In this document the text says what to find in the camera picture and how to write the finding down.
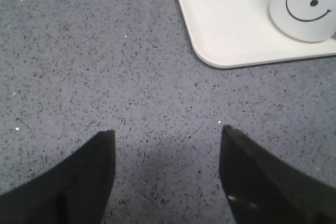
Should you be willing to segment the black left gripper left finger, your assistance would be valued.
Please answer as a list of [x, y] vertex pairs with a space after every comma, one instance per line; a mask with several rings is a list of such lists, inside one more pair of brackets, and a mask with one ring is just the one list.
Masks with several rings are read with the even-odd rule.
[[115, 152], [115, 132], [97, 133], [52, 169], [1, 195], [1, 223], [100, 223]]

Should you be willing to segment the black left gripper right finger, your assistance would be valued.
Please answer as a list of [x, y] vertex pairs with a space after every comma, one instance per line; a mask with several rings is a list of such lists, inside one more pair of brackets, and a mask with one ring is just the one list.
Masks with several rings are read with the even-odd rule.
[[222, 130], [219, 175], [236, 223], [335, 223], [335, 188], [230, 125]]

